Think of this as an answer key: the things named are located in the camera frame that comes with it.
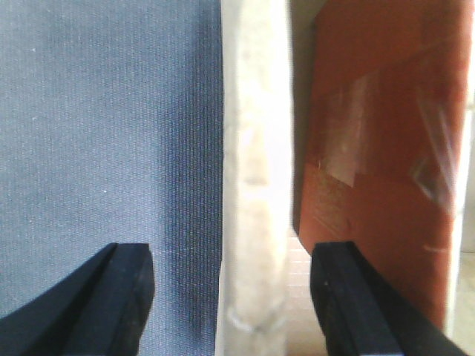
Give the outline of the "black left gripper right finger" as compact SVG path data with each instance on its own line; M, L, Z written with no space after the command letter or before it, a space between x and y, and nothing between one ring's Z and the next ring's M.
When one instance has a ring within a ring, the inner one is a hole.
M329 355L463 355L352 242L318 243L310 294Z

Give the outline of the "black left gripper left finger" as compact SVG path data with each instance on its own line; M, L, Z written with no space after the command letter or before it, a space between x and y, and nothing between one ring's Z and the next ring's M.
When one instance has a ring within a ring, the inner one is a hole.
M1 319L1 354L136 355L153 299L149 246L108 244Z

